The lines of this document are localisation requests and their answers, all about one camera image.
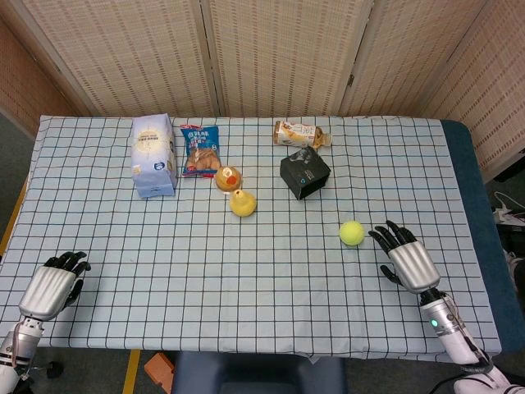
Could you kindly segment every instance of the blue table edge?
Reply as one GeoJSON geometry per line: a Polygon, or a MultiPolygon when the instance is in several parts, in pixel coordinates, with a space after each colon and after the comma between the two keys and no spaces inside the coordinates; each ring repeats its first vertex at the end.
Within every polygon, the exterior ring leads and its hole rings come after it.
{"type": "Polygon", "coordinates": [[[491,303],[501,351],[509,353],[521,350],[525,348],[525,319],[510,280],[470,132],[458,121],[442,120],[441,125],[449,146],[477,261],[491,303]]]}

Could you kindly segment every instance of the blue snack package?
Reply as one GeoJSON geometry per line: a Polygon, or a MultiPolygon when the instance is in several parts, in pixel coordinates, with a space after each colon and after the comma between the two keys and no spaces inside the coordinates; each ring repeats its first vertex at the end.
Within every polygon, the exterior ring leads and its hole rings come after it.
{"type": "Polygon", "coordinates": [[[186,163],[182,176],[213,178],[219,167],[219,128],[217,126],[180,127],[185,138],[186,163]]]}

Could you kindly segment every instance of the chair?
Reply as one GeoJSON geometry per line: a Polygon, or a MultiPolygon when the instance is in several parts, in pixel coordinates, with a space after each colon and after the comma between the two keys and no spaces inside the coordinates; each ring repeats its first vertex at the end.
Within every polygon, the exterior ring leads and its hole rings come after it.
{"type": "Polygon", "coordinates": [[[345,361],[182,351],[171,394],[346,394],[345,361]]]}

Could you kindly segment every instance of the orange toy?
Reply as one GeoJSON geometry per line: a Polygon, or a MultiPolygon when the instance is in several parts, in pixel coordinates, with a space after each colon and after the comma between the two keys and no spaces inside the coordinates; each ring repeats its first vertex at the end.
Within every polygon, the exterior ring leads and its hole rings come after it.
{"type": "Polygon", "coordinates": [[[155,384],[162,387],[167,394],[171,394],[175,366],[163,353],[154,355],[144,365],[144,369],[155,384]]]}
{"type": "Polygon", "coordinates": [[[240,188],[242,176],[235,167],[220,167],[215,174],[217,187],[222,191],[233,191],[240,188]]]}

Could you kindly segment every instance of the blue and white carton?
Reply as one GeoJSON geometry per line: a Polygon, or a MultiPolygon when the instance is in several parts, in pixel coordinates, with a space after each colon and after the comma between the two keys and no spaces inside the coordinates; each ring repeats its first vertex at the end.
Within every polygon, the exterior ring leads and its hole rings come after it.
{"type": "Polygon", "coordinates": [[[131,134],[131,173],[139,196],[174,195],[177,166],[169,116],[134,117],[131,134]]]}

